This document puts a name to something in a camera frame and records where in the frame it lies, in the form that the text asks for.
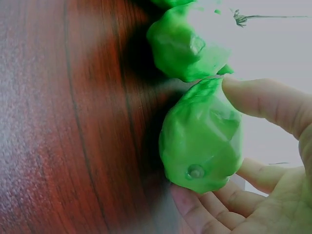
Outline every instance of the wooden surface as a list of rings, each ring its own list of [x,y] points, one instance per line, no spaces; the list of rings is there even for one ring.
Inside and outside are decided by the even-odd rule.
[[[0,233],[190,233],[157,139],[190,85],[151,59],[148,0],[0,0]]]

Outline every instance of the white background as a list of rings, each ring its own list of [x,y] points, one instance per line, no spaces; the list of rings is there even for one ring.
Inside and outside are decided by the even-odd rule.
[[[229,0],[248,15],[312,16],[311,0]],[[242,79],[273,78],[312,93],[312,18],[251,19],[238,35],[229,64]],[[302,165],[298,142],[263,119],[244,117],[244,157]],[[257,192],[249,183],[246,190]]]

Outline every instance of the green plasticine lump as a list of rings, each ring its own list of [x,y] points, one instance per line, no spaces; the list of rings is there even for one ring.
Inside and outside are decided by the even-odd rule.
[[[199,194],[216,191],[242,164],[242,114],[222,79],[203,79],[168,112],[159,136],[166,177]]]
[[[191,2],[167,10],[146,35],[155,66],[183,82],[233,72],[226,68],[237,24],[230,9],[220,9]]]

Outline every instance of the green slime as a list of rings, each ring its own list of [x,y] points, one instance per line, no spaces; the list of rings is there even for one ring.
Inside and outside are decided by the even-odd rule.
[[[203,79],[168,112],[159,136],[166,177],[199,194],[215,191],[242,164],[242,114],[227,100],[222,79]]]

